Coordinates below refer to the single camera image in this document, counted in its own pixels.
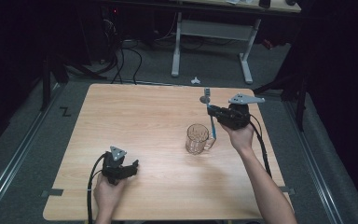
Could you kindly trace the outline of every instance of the gray carpet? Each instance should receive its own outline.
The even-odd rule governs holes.
[[[163,44],[168,46],[155,45],[151,49],[138,44],[132,48],[142,55],[142,65],[136,75],[138,84],[151,82],[191,86],[191,79],[197,77],[201,81],[199,86],[255,89],[273,80],[290,48],[286,45],[267,50],[263,46],[255,45],[249,58],[255,83],[249,86],[244,83],[241,66],[237,61],[237,52],[241,51],[240,42],[229,43],[223,47],[203,45],[197,50],[190,49],[198,47],[197,44],[184,45],[180,76],[176,78],[171,77],[173,46],[169,45],[170,42]],[[135,42],[126,43],[127,47],[131,45],[135,46]],[[125,59],[120,74],[123,79],[131,81],[140,58],[133,51],[123,52]],[[91,69],[98,70],[101,67],[103,65],[95,64]],[[114,68],[104,74],[108,77],[106,83],[112,80],[116,71]],[[46,114],[39,131],[28,146],[25,160],[0,200],[0,223],[54,223],[43,219],[47,198],[41,194],[53,184],[88,86],[94,82],[96,81],[88,77],[71,75],[69,83],[61,88],[61,94]],[[299,223],[309,224],[331,223],[315,187],[303,143],[287,110],[287,104],[295,102],[281,102],[278,93],[279,91],[265,92],[263,97],[267,101],[259,106],[285,183],[295,192],[290,197],[297,220]],[[0,175],[38,116],[40,106],[39,84],[13,116],[9,127],[0,138]],[[358,223],[358,193],[342,166],[309,96],[306,106],[304,134],[339,209],[342,223]],[[62,107],[68,108],[69,117],[62,115]],[[246,223],[244,220],[234,222]]]

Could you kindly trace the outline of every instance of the wrist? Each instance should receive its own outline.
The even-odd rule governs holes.
[[[243,160],[250,160],[255,157],[255,153],[251,147],[244,147],[237,150]]]
[[[112,222],[112,213],[113,211],[109,210],[98,211],[97,218],[95,219],[95,224],[110,224]]]

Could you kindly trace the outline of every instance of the gray plastic part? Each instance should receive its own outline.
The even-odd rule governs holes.
[[[231,99],[229,99],[228,102],[234,105],[247,105],[252,103],[264,103],[266,102],[266,100],[264,98],[258,98],[238,93]]]
[[[110,151],[112,152],[112,157],[114,161],[120,160],[123,156],[127,154],[126,151],[121,150],[118,147],[110,147]]]

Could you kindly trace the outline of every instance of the forearm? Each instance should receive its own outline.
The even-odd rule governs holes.
[[[257,206],[267,223],[296,223],[292,206],[267,174],[252,150],[239,150],[254,189]]]

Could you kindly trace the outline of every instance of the white desk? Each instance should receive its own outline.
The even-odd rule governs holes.
[[[280,11],[280,12],[295,12],[299,13],[301,8],[298,4],[294,6],[288,6],[285,3],[285,0],[271,0],[271,5],[269,9],[264,9],[258,5],[258,0],[253,0],[252,3],[246,4],[243,1],[240,1],[235,6],[227,3],[225,0],[183,0],[182,2],[188,3],[197,3],[197,4],[210,4],[218,5],[222,7],[246,7],[260,10],[270,10],[270,11]],[[258,27],[261,20],[255,20],[253,26],[242,26],[234,25],[227,23],[217,23],[217,22],[207,22],[207,21],[193,21],[193,20],[183,20],[182,13],[178,13],[177,27],[176,27],[176,42],[175,50],[173,52],[172,60],[172,76],[179,76],[179,67],[180,67],[180,40],[181,35],[198,35],[205,37],[214,37],[214,38],[224,38],[224,39],[234,39],[240,41],[247,41],[247,45],[239,55],[240,63],[242,67],[242,72],[247,84],[252,84],[253,79],[249,69],[248,57],[254,44],[255,37],[257,35]]]

